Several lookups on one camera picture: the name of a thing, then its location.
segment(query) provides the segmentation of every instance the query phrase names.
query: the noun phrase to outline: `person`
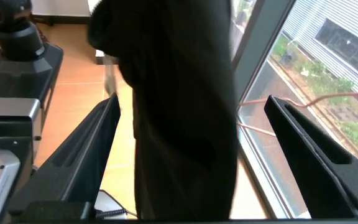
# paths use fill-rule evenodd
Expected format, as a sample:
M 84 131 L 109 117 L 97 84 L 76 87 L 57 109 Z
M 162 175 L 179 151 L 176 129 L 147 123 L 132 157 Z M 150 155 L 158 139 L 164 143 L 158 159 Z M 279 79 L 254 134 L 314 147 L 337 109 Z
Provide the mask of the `person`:
M 227 220 L 236 96 L 222 0 L 102 0 L 88 41 L 133 88 L 135 204 L 145 220 Z

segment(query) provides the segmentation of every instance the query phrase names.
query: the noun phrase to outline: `black cloth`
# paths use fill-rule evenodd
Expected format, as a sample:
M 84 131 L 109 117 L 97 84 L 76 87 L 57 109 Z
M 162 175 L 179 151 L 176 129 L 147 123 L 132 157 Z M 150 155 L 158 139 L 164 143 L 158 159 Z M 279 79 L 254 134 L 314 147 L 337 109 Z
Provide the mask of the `black cloth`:
M 89 43 L 119 58 L 133 88 L 143 219 L 229 218 L 239 148 L 230 11 L 230 0 L 102 0 L 91 16 Z

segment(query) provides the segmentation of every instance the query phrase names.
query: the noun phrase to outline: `black cylinder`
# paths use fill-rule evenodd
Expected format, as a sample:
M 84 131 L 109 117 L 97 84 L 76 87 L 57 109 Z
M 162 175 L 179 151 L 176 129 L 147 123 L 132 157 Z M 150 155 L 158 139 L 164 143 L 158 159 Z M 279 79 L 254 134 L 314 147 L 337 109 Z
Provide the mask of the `black cylinder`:
M 17 62 L 35 60 L 45 51 L 37 27 L 29 21 L 20 27 L 20 30 L 10 32 L 0 29 L 2 54 Z

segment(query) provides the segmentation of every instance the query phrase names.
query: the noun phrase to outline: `glass pane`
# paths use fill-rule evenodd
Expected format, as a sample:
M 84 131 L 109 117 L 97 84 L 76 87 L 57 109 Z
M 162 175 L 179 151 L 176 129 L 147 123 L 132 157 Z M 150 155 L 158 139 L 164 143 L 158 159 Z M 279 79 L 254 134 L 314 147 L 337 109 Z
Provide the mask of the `glass pane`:
M 254 10 L 257 0 L 231 0 L 232 19 L 231 19 L 231 48 L 232 57 L 237 52 L 241 37 L 247 27 L 249 18 Z
M 244 101 L 274 95 L 306 104 L 347 92 L 358 92 L 358 1 L 297 0 Z M 358 97 L 329 98 L 299 110 L 358 158 Z M 263 103 L 241 106 L 239 114 L 245 124 L 273 132 Z M 307 213 L 277 139 L 247 133 L 293 216 Z

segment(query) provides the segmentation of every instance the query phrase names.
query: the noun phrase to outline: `orange tile floor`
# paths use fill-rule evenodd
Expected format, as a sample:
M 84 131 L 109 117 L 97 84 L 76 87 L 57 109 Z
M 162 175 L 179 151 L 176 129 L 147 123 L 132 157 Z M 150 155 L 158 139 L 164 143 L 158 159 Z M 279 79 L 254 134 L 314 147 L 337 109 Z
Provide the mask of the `orange tile floor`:
M 65 55 L 35 160 L 37 166 L 42 165 L 97 103 L 108 97 L 104 91 L 104 66 L 95 64 L 94 50 L 86 43 L 86 26 L 39 26 L 48 40 L 61 47 Z M 135 139 L 132 136 L 132 90 L 120 76 L 118 68 L 115 69 L 118 73 L 117 88 L 122 115 L 101 189 L 134 212 Z M 231 217 L 267 217 L 249 174 L 241 163 Z

